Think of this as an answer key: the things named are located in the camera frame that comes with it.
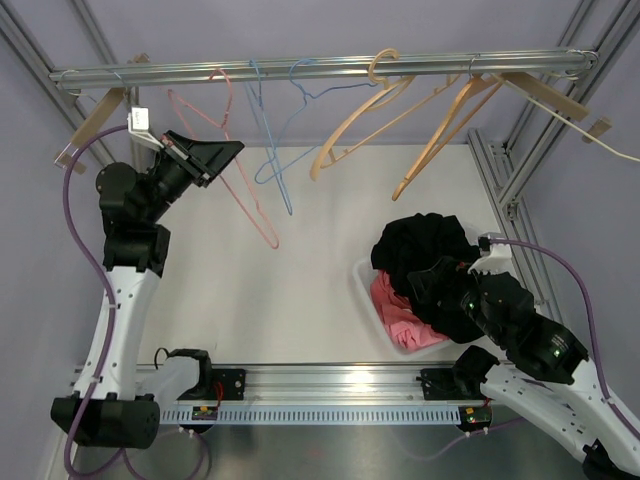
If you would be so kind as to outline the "black garment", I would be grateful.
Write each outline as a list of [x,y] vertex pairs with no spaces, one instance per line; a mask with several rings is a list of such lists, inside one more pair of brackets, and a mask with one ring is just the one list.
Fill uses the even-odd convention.
[[372,247],[371,266],[390,275],[399,296],[406,297],[412,312],[436,332],[457,344],[480,339],[484,333],[463,312],[447,311],[437,303],[418,303],[407,281],[412,271],[428,270],[443,257],[472,263],[479,248],[467,240],[466,232],[454,215],[417,213],[388,223]]

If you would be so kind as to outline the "dark pink t shirt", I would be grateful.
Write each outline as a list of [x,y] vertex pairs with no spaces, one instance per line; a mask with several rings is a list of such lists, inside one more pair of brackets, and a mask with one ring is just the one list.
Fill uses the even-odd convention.
[[369,292],[373,306],[384,327],[422,324],[422,321],[412,312],[409,300],[396,294],[387,272],[377,271],[369,287]]

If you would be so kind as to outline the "pink wire hanger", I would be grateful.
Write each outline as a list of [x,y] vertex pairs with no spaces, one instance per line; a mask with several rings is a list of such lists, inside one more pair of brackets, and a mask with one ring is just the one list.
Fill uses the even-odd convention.
[[[187,133],[193,139],[199,140],[199,137],[196,134],[191,123],[187,120],[184,113],[185,110],[195,114],[201,120],[205,121],[211,128],[219,130],[222,133],[225,140],[231,140],[231,135],[229,131],[229,121],[230,121],[231,110],[232,110],[233,101],[234,101],[234,89],[232,86],[232,81],[230,79],[230,76],[227,74],[227,72],[224,69],[221,69],[221,68],[214,69],[208,75],[207,80],[209,82],[213,82],[217,77],[221,77],[224,80],[224,83],[226,85],[226,92],[227,92],[226,104],[224,107],[223,115],[220,120],[215,120],[210,115],[206,114],[203,110],[201,110],[200,108],[197,108],[194,104],[187,101],[180,94],[176,93],[173,88],[168,88],[166,90],[167,98],[169,100],[169,103],[174,113],[179,118],[180,122],[186,129]],[[262,237],[264,242],[268,245],[268,247],[271,248],[272,250],[278,250],[280,247],[280,238],[278,236],[278,233],[274,228],[274,225],[270,217],[262,208],[258,195],[256,193],[256,190],[252,186],[251,182],[249,181],[249,177],[247,175],[247,172],[243,164],[241,163],[238,157],[236,157],[233,160],[233,164],[235,165],[235,169],[237,170],[237,172],[240,174],[241,179],[244,183],[244,186],[246,187],[251,197],[255,213],[259,216],[262,222],[259,222],[256,219],[256,217],[249,211],[247,205],[241,200],[240,196],[231,186],[229,181],[223,175],[220,175],[219,178],[221,179],[222,184],[224,185],[228,193],[231,195],[235,203],[239,206],[239,208],[241,209],[245,217],[250,221],[250,223],[257,230],[257,232]]]

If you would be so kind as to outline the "light pink t shirt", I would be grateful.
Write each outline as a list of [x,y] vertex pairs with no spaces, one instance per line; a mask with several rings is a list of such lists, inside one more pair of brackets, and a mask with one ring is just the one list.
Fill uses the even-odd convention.
[[436,332],[430,325],[422,323],[417,317],[407,315],[385,317],[382,324],[391,342],[409,352],[416,352],[450,338]]

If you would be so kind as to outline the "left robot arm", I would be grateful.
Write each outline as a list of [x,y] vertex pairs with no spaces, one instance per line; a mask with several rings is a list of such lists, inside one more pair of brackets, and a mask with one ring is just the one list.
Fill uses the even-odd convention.
[[171,405],[219,390],[204,350],[170,352],[142,382],[136,380],[137,359],[168,257],[171,233],[161,217],[189,187],[208,187],[244,147],[237,140],[199,141],[167,131],[146,171],[115,162],[98,173],[103,259],[82,252],[104,287],[100,314],[71,394],[54,399],[50,411],[77,445],[146,449]]

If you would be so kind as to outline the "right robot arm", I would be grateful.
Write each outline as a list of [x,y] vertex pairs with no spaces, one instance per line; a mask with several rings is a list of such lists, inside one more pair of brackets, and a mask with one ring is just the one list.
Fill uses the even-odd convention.
[[508,406],[563,446],[590,479],[638,478],[638,421],[621,417],[598,382],[594,357],[566,327],[536,312],[516,278],[443,257],[408,280],[420,303],[470,320],[510,362],[469,346],[451,368],[460,395]]

